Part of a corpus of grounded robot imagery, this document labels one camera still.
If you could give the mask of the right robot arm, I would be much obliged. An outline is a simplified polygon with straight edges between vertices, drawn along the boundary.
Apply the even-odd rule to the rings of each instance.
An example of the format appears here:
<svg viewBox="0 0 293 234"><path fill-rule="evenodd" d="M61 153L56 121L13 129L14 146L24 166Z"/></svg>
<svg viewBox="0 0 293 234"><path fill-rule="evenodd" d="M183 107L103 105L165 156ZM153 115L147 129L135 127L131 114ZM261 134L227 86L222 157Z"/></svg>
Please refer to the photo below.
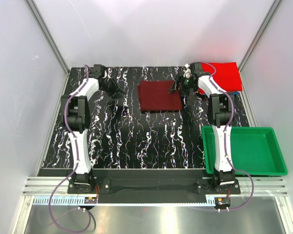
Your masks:
<svg viewBox="0 0 293 234"><path fill-rule="evenodd" d="M216 193L227 193L235 182L235 170L231 159L231 122L234 117L234 95L214 80L216 68L207 63L213 71L203 70L204 63L185 64L183 73L177 74L169 93L180 91L181 95L189 95L190 89L201 89L209 98L208 122L212 126L215 140L215 165L208 188Z"/></svg>

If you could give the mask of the dark red t-shirt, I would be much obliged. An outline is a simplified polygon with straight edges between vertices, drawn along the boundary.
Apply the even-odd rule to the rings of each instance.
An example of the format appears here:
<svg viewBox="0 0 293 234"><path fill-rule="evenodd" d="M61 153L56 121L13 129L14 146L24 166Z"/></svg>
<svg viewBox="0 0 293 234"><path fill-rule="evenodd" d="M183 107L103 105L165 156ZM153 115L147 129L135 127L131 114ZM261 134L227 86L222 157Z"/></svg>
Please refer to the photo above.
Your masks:
<svg viewBox="0 0 293 234"><path fill-rule="evenodd" d="M141 81L137 86L138 100L142 112L180 111L180 91L169 92L173 80Z"/></svg>

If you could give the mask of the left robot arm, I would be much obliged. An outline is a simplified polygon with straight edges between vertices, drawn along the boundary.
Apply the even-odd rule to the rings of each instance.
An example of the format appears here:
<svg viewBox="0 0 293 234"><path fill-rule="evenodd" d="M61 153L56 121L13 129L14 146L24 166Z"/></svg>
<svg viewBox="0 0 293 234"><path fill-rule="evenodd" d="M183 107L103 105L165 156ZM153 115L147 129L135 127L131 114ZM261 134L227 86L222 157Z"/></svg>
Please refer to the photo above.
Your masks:
<svg viewBox="0 0 293 234"><path fill-rule="evenodd" d="M90 126L88 101L103 91L112 98L122 98L125 93L113 78L108 77L107 68L100 64L84 66L85 78L81 85L69 95L61 97L61 121L68 132L73 155L73 170L67 175L69 193L93 193L99 190L90 163L87 134Z"/></svg>

